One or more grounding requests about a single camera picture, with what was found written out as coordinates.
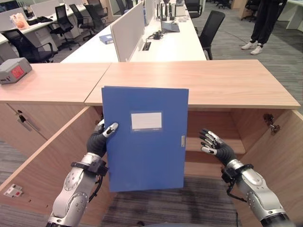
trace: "folder label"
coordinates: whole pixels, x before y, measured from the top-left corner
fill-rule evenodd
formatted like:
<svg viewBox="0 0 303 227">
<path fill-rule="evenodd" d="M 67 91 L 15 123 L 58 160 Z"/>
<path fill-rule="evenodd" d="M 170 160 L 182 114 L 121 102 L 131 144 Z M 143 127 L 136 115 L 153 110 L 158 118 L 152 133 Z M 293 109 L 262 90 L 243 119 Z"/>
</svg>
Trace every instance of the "folder label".
<svg viewBox="0 0 303 227">
<path fill-rule="evenodd" d="M 160 130 L 162 128 L 162 113 L 132 113 L 132 129 L 139 130 Z"/>
</svg>

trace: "person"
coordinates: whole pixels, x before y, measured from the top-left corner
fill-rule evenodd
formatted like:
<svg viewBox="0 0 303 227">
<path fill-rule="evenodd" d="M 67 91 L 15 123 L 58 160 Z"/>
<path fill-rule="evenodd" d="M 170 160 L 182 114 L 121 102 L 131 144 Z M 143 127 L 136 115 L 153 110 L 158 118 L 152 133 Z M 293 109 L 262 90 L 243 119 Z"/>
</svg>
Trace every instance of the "person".
<svg viewBox="0 0 303 227">
<path fill-rule="evenodd" d="M 242 46 L 242 50 L 254 49 L 250 52 L 252 55 L 262 52 L 263 46 L 267 43 L 286 2 L 287 0 L 261 0 L 250 42 Z"/>
</svg>

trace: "open cabinet door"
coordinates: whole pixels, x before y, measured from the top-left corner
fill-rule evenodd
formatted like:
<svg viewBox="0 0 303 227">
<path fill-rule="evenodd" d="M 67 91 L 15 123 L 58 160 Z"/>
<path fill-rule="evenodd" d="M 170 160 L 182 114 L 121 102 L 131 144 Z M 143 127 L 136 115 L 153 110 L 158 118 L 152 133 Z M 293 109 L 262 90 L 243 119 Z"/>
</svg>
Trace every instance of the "open cabinet door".
<svg viewBox="0 0 303 227">
<path fill-rule="evenodd" d="M 303 116 L 288 110 L 274 122 L 281 130 L 271 135 L 270 129 L 243 156 L 241 162 L 251 163 L 268 187 L 278 196 L 289 218 L 303 222 Z M 234 200 L 243 227 L 258 227 L 248 205 Z"/>
<path fill-rule="evenodd" d="M 79 111 L 0 186 L 0 203 L 50 215 L 53 202 L 71 170 L 71 163 L 81 161 L 87 153 L 86 142 L 96 120 L 99 116 L 93 107 L 87 106 Z M 113 197 L 108 182 L 106 176 L 98 197 L 89 204 L 81 223 L 100 224 Z M 22 196 L 10 198 L 3 195 L 13 183 L 22 187 Z"/>
</svg>

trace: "red object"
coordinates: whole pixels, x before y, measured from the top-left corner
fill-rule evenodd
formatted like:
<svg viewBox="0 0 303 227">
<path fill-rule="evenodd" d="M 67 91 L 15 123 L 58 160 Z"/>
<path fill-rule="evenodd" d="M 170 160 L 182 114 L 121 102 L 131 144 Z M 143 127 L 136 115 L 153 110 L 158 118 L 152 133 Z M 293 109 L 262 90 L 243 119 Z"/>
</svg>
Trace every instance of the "red object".
<svg viewBox="0 0 303 227">
<path fill-rule="evenodd" d="M 24 71 L 20 66 L 15 67 L 11 73 L 14 75 L 16 79 L 24 75 Z"/>
</svg>

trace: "blue file folder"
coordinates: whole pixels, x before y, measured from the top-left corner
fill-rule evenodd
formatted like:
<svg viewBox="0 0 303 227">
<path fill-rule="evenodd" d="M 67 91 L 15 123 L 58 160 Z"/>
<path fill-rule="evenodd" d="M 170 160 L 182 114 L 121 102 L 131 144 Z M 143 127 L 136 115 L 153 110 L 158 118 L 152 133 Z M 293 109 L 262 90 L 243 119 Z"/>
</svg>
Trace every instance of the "blue file folder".
<svg viewBox="0 0 303 227">
<path fill-rule="evenodd" d="M 104 87 L 112 192 L 183 187 L 188 89 Z"/>
</svg>

